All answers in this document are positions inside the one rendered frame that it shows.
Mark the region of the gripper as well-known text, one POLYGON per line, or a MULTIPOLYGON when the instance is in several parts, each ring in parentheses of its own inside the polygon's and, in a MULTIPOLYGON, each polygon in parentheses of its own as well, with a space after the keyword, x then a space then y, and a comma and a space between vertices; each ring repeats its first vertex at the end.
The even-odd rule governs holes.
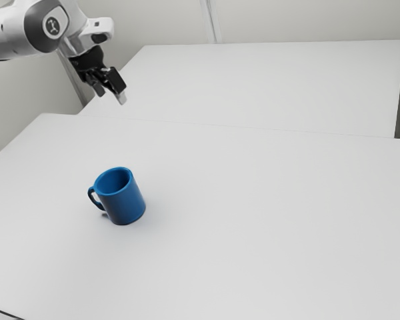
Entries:
POLYGON ((124 105, 127 101, 125 96, 127 85, 116 68, 106 68, 103 58, 102 48, 96 45, 82 55, 70 57, 69 62, 80 80, 87 83, 98 97, 104 96, 104 87, 106 87, 114 94, 119 104, 124 105))

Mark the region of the blue mug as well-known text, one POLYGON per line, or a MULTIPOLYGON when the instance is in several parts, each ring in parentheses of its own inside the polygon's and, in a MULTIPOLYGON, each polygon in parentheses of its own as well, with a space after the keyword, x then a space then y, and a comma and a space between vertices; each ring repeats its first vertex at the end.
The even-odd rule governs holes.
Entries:
POLYGON ((129 225, 139 220, 146 203, 133 176, 125 167, 104 171, 87 191, 88 198, 112 223, 129 225))

